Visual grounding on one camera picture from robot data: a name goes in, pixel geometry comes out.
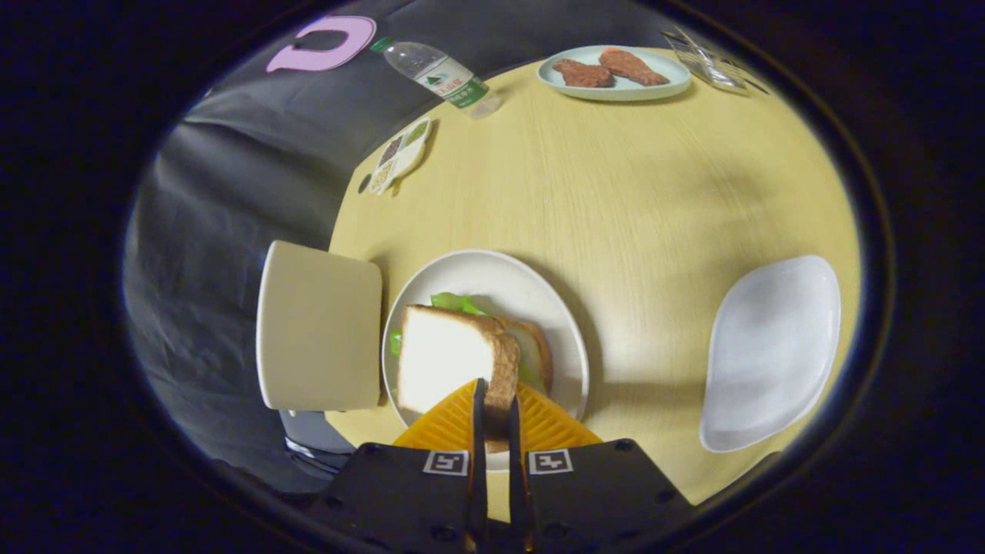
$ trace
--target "water bottle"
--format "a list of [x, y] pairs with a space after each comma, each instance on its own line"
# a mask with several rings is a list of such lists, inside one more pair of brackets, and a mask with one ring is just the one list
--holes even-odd
[[502, 104], [489, 85], [437, 48], [419, 42], [394, 42], [387, 37], [369, 49], [383, 52], [394, 69], [476, 119]]

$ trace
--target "pink object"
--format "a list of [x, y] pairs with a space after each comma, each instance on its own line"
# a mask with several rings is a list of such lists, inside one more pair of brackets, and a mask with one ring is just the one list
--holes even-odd
[[346, 39], [331, 50], [304, 50], [286, 46], [271, 58], [267, 73], [278, 69], [297, 69], [300, 71], [326, 71], [339, 67], [360, 53], [376, 34], [376, 22], [370, 18], [355, 16], [324, 17], [300, 30], [295, 36], [318, 31], [341, 31]]

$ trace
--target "bottle cap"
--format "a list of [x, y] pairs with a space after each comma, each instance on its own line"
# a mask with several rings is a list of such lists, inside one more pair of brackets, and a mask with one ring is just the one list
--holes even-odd
[[374, 52], [382, 52], [383, 48], [389, 46], [392, 43], [393, 43], [393, 38], [390, 38], [389, 36], [385, 36], [380, 40], [374, 42], [373, 45], [369, 47], [369, 49]]

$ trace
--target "white round plate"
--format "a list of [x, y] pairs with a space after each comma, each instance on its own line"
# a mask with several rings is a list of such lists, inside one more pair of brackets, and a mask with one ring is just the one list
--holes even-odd
[[[666, 85], [655, 87], [645, 87], [635, 83], [626, 77], [615, 77], [616, 83], [609, 88], [593, 89], [589, 87], [569, 87], [564, 83], [564, 78], [560, 71], [556, 71], [554, 65], [563, 59], [572, 59], [588, 65], [599, 65], [599, 56], [606, 48], [619, 48], [625, 50], [648, 65], [650, 69], [670, 79]], [[690, 86], [690, 71], [677, 60], [660, 54], [632, 48], [629, 46], [581, 46], [565, 50], [560, 54], [555, 54], [548, 58], [537, 68], [537, 76], [548, 87], [558, 91], [563, 95], [576, 97], [586, 100], [600, 100], [610, 102], [631, 102], [641, 100], [657, 100], [678, 95]]]
[[711, 331], [701, 445], [744, 449], [807, 415], [831, 373], [840, 325], [838, 280], [824, 258], [796, 257], [740, 279]]
[[[588, 355], [571, 311], [527, 264], [500, 252], [469, 249], [445, 254], [422, 267], [400, 291], [386, 318], [383, 379], [404, 425], [410, 426], [419, 416], [397, 407], [398, 359], [390, 352], [390, 333], [400, 327], [404, 306], [430, 306], [431, 295], [444, 292], [469, 295], [484, 312], [536, 323], [551, 348], [554, 385], [550, 398], [572, 417], [581, 418], [588, 399]], [[509, 452], [487, 456], [486, 465], [488, 471], [507, 471]]]

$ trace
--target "table top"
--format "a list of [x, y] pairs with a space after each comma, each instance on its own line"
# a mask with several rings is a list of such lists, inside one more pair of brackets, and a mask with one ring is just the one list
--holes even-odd
[[[537, 65], [489, 80], [504, 102], [485, 119], [433, 109], [422, 165], [383, 196], [358, 194], [389, 142], [381, 137], [353, 174], [329, 251], [380, 267], [384, 321], [408, 279], [449, 251], [488, 248], [528, 263], [583, 334], [583, 423], [604, 441], [635, 439], [699, 503], [789, 445], [837, 381], [862, 280], [850, 201], [824, 147], [776, 92], [741, 96], [694, 79], [669, 99], [593, 103], [540, 83]], [[841, 290], [821, 401], [763, 442], [705, 450], [698, 425], [719, 304], [749, 271], [805, 254], [830, 262]], [[375, 408], [326, 418], [356, 445], [392, 443], [404, 430], [385, 394]], [[488, 483], [490, 517], [509, 520], [506, 474]]]

